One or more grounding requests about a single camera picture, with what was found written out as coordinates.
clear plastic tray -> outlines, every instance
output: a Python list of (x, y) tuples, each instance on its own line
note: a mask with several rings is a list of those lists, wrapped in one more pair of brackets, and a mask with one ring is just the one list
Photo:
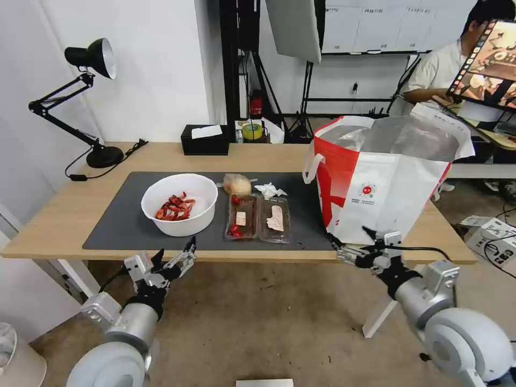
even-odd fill
[[(232, 199), (238, 197), (240, 203), (234, 205)], [(259, 211), (257, 195), (230, 195), (229, 216), (226, 225), (226, 238), (231, 240), (253, 239), (258, 235), (257, 218)], [(234, 236), (231, 227), (237, 223), (237, 212), (246, 213), (246, 225), (239, 226), (242, 236)]]
[[(281, 208), (283, 231), (274, 230), (267, 224), (267, 219), (273, 216), (273, 206)], [(281, 197), (259, 198), (258, 236), (265, 242), (284, 244), (290, 242), (290, 211), (287, 199)]]

lamp shade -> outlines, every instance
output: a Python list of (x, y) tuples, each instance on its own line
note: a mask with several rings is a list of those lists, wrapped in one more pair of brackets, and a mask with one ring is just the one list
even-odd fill
[(91, 67), (106, 78), (117, 76), (113, 50), (106, 38), (95, 40), (88, 48), (67, 47), (64, 57), (71, 65)]

person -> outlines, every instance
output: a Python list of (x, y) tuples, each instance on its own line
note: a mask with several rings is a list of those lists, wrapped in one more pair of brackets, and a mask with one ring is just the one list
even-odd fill
[(513, 0), (478, 0), (468, 15), (461, 37), (427, 54), (400, 90), (390, 110), (391, 116), (405, 116), (417, 103), (435, 105), (433, 96), (448, 99), (446, 92), (473, 51), (491, 19), (514, 20)]

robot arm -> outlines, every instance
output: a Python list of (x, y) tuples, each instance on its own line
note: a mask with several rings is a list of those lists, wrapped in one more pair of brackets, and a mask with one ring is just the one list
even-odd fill
[(81, 312), (104, 332), (104, 343), (85, 354), (68, 378), (69, 387), (141, 387), (157, 355), (156, 323), (172, 281), (195, 262), (195, 237), (173, 260), (163, 264), (164, 250), (149, 259), (146, 252), (124, 260), (119, 275), (130, 275), (136, 296), (124, 308), (108, 293), (90, 297)]
[(485, 315), (454, 307), (452, 289), (459, 267), (448, 260), (433, 262), (421, 275), (403, 264), (399, 232), (377, 233), (365, 227), (364, 231), (374, 246), (345, 247), (338, 257), (370, 269), (385, 283), (435, 365), (465, 386), (481, 387), (503, 377), (514, 363), (511, 342)]

logo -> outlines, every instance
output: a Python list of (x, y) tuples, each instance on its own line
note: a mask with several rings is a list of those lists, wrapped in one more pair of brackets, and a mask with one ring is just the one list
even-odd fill
[(362, 197), (372, 198), (375, 194), (376, 186), (371, 183), (365, 183), (360, 186), (359, 195)]

